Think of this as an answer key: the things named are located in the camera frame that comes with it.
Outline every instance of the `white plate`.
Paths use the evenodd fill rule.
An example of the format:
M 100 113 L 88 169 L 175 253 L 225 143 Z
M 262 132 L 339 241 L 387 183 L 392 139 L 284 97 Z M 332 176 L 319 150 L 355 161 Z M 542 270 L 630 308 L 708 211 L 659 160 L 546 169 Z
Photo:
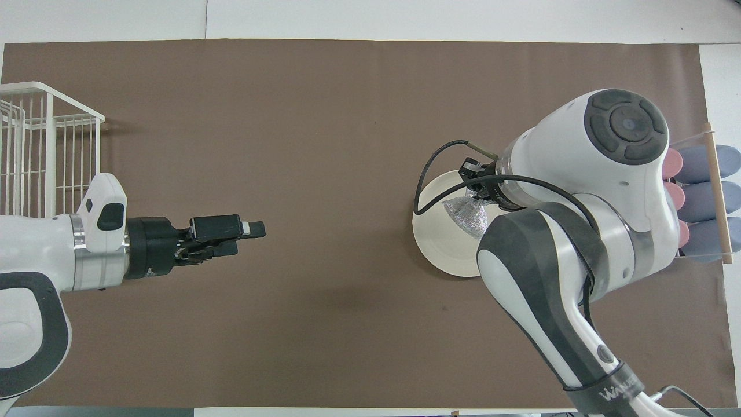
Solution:
M 438 194 L 461 182 L 458 171 L 440 175 L 422 190 L 419 207 L 424 207 Z M 458 277 L 476 277 L 479 275 L 479 267 L 476 264 L 479 241 L 461 230 L 442 206 L 443 201 L 464 195 L 465 188 L 442 199 L 421 216 L 412 214 L 412 231 L 419 250 L 438 269 Z M 489 223 L 495 217 L 507 213 L 496 204 L 490 204 L 484 207 L 484 210 Z

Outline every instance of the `blue foam roller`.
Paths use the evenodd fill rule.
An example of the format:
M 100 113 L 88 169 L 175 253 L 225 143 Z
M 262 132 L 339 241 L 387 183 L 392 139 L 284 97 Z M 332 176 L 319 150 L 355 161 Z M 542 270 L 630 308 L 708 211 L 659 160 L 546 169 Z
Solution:
M 741 151 L 733 146 L 715 145 L 718 153 L 718 165 L 720 177 L 736 174 L 741 169 Z M 691 146 L 680 149 L 683 164 L 682 170 L 674 177 L 684 184 L 697 184 L 710 181 L 710 168 L 708 167 L 708 154 L 704 145 Z
M 712 262 L 721 258 L 718 219 L 690 225 L 690 240 L 682 246 L 682 252 L 697 262 Z M 741 217 L 728 218 L 728 230 L 731 234 L 731 250 L 741 249 Z
M 741 209 L 741 185 L 722 181 L 725 196 L 725 213 Z M 704 222 L 715 218 L 713 186 L 710 182 L 690 184 L 682 187 L 685 192 L 685 205 L 677 210 L 677 215 L 687 223 Z

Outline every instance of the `pink foam roller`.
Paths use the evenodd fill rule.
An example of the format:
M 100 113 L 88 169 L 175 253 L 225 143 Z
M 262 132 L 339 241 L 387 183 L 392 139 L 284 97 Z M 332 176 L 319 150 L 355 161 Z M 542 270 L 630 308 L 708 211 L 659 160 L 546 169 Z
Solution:
M 677 149 L 669 148 L 661 166 L 661 176 L 664 180 L 674 177 L 682 170 L 684 160 Z
M 671 197 L 671 201 L 674 202 L 675 209 L 679 210 L 685 205 L 685 192 L 682 190 L 682 187 L 664 181 L 664 188 L 666 188 L 666 191 L 669 191 L 669 197 Z
M 679 221 L 679 247 L 686 245 L 690 240 L 690 228 L 687 227 L 687 223 Z

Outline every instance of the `white wire rack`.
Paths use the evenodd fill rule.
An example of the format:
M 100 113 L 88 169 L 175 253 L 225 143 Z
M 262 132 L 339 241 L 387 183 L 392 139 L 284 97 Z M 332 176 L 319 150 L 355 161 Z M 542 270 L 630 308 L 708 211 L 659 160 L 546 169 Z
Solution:
M 0 85 L 0 215 L 74 212 L 100 172 L 104 121 L 46 84 Z

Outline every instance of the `white robotic arm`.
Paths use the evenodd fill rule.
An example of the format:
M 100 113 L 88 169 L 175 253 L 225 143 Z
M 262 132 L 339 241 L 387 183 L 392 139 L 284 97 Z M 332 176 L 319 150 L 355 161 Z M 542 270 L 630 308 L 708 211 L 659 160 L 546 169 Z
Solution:
M 164 217 L 126 218 L 126 194 L 98 174 L 75 214 L 0 216 L 0 416 L 62 364 L 71 328 L 62 292 L 118 286 L 237 253 L 236 241 L 265 236 L 236 214 L 194 217 L 175 229 Z
M 526 131 L 495 162 L 467 159 L 464 183 L 444 193 L 467 186 L 512 211 L 484 233 L 479 272 L 590 416 L 678 416 L 643 392 L 579 311 L 584 302 L 588 315 L 589 301 L 674 259 L 677 213 L 661 178 L 667 148 L 666 122 L 651 102 L 624 90 L 593 91 Z

